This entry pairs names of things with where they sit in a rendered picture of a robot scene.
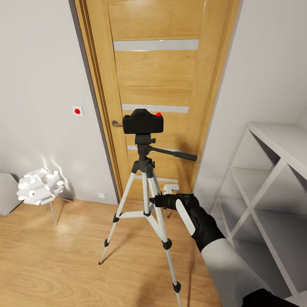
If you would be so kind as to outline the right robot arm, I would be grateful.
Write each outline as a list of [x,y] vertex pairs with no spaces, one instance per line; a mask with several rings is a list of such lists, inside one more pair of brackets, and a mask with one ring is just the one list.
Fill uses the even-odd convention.
[[300,307],[275,296],[217,227],[193,193],[172,194],[177,184],[166,184],[163,195],[149,198],[155,207],[177,210],[204,259],[223,307]]

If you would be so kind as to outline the camera tripod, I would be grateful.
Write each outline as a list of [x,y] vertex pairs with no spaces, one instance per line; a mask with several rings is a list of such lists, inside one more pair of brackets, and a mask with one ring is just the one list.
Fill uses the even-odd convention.
[[[158,234],[159,238],[162,240],[163,247],[166,250],[169,267],[173,279],[173,287],[174,291],[177,294],[177,300],[179,307],[182,307],[179,291],[181,289],[181,283],[176,281],[176,276],[174,273],[173,263],[170,255],[169,249],[172,247],[172,241],[170,238],[167,238],[166,231],[165,231],[165,225],[162,218],[162,213],[160,207],[155,207],[155,204],[150,203],[149,201],[149,189],[148,185],[150,186],[152,198],[155,197],[155,195],[162,195],[162,192],[160,191],[159,184],[154,172],[155,168],[155,161],[152,161],[151,158],[147,158],[147,155],[151,151],[156,151],[160,153],[170,154],[174,155],[175,157],[179,157],[182,159],[187,159],[191,161],[197,160],[197,155],[188,154],[188,153],[181,153],[181,152],[172,152],[160,148],[154,148],[150,146],[152,143],[156,143],[156,138],[151,139],[151,133],[138,133],[135,134],[135,145],[137,145],[138,148],[138,154],[139,154],[139,160],[135,161],[131,170],[131,174],[129,176],[129,180],[127,182],[126,189],[124,191],[123,197],[121,199],[121,202],[119,204],[119,208],[117,210],[117,213],[114,215],[113,218],[113,226],[110,231],[108,239],[104,241],[104,252],[101,257],[101,260],[99,261],[99,265],[101,265],[103,256],[105,255],[105,251],[107,249],[107,246],[109,245],[111,235],[114,231],[114,228],[116,226],[116,223],[119,221],[120,218],[133,218],[133,217],[145,217],[149,221],[149,223],[152,225],[155,232]],[[124,205],[125,200],[127,199],[128,192],[130,190],[131,184],[133,182],[133,179],[135,177],[135,174],[137,170],[141,170],[142,173],[142,184],[143,184],[143,196],[144,196],[144,211],[133,211],[133,212],[121,212],[122,207]],[[152,210],[155,208],[156,216],[158,219],[158,223],[152,216]],[[166,207],[163,207],[165,214],[167,218],[169,218]]]

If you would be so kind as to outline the digital camera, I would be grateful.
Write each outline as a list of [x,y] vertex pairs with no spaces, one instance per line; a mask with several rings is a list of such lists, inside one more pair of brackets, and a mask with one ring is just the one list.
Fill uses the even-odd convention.
[[146,109],[135,109],[131,115],[124,115],[122,119],[125,134],[163,132],[164,120],[160,112],[154,115]]

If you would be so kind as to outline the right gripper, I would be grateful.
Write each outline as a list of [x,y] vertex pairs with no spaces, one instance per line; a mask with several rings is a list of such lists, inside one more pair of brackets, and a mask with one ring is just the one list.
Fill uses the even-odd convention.
[[170,197],[172,195],[173,194],[155,195],[155,197],[149,198],[149,201],[150,203],[155,204],[155,207],[166,207],[172,209],[169,205]]

